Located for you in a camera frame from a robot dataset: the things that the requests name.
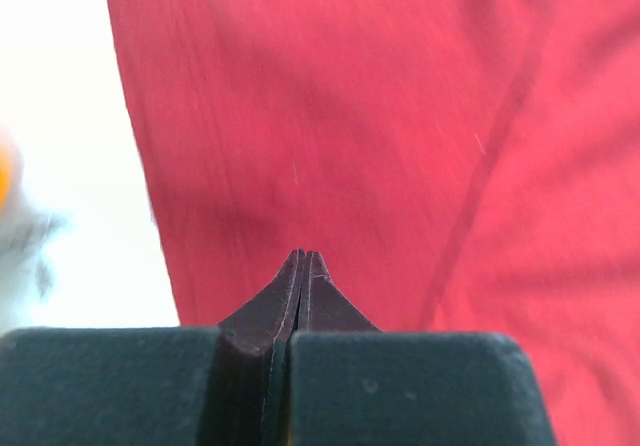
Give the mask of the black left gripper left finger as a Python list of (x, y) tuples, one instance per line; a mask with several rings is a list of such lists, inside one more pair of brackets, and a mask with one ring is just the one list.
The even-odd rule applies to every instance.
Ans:
[(16, 330), (5, 445), (277, 445), (305, 255), (215, 327)]

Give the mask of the red t-shirt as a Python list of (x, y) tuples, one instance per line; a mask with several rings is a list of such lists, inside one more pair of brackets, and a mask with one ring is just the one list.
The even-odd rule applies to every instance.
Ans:
[(180, 320), (320, 252), (392, 330), (530, 354), (639, 441), (639, 0), (107, 0)]

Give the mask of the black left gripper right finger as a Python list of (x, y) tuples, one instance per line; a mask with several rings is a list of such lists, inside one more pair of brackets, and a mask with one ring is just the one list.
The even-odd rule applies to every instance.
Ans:
[(305, 258), (290, 353), (294, 445), (555, 441), (531, 363), (511, 338), (379, 331), (316, 252)]

